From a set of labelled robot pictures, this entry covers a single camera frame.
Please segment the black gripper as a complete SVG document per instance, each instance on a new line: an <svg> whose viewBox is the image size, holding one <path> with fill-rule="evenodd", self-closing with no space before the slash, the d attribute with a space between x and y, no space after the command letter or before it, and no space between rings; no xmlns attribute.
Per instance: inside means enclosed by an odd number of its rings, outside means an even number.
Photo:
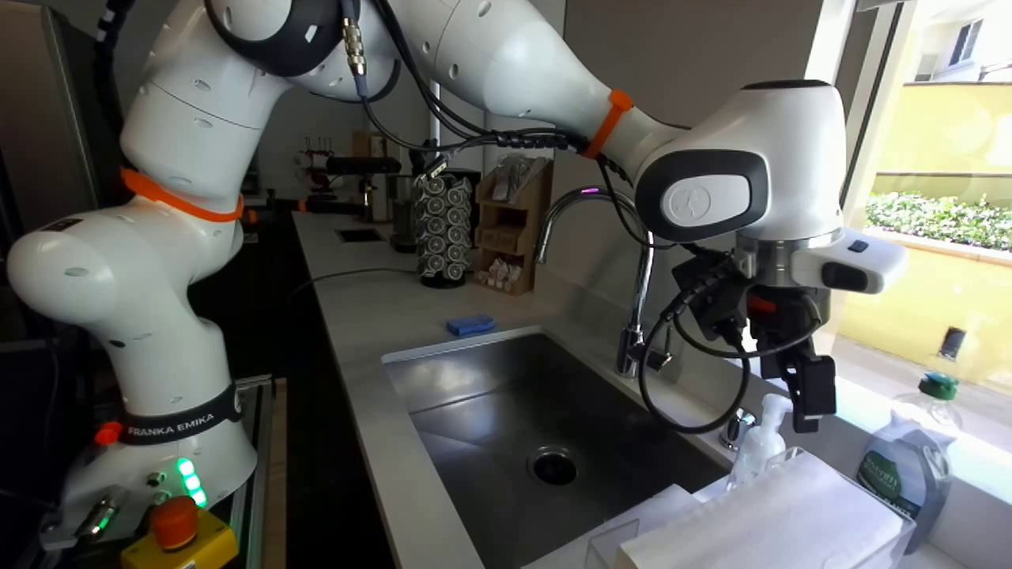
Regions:
<svg viewBox="0 0 1012 569"><path fill-rule="evenodd" d="M674 270L674 328L712 358L757 358L768 388L790 392L792 429L817 433L833 410L833 359L811 349L826 322L817 292L764 287L720 252L692 252Z"/></svg>

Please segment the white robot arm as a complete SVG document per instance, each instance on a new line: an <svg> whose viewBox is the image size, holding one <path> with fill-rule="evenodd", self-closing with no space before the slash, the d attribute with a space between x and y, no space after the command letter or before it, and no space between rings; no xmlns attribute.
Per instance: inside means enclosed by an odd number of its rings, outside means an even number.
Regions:
<svg viewBox="0 0 1012 569"><path fill-rule="evenodd" d="M294 87L374 103L405 71L513 122L474 133L481 145L555 145L617 167L657 237L840 237L845 122L826 83L745 86L709 120L670 127L597 80L527 0L179 0L121 127L126 198L9 251L14 296L84 328L124 400L121 433L60 482L64 528L175 493L214 506L251 480L223 336L190 287L242 242L242 182L275 103Z"/></svg>

